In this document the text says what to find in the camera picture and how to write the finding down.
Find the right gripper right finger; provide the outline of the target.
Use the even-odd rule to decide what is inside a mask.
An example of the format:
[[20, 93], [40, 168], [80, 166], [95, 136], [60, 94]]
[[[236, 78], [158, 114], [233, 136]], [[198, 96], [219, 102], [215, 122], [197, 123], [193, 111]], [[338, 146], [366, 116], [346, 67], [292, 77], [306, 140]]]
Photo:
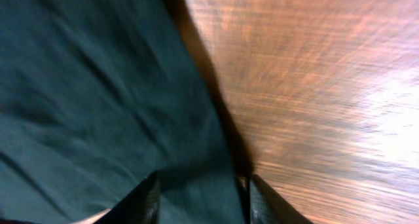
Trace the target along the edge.
[[260, 176], [248, 181], [251, 224], [312, 224]]

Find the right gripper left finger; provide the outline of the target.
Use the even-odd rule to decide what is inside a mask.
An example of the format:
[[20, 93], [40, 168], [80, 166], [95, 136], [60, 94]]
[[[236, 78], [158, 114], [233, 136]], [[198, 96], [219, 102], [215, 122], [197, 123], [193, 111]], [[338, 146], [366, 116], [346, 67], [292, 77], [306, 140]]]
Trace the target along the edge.
[[153, 172], [94, 224], [158, 224], [159, 212], [160, 180]]

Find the black shorts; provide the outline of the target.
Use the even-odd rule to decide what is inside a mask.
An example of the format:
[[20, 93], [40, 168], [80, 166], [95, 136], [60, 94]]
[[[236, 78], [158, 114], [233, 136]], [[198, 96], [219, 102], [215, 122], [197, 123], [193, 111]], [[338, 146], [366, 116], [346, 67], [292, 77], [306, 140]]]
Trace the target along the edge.
[[210, 94], [162, 0], [1, 0], [1, 217], [71, 223], [158, 172], [161, 223], [243, 223]]

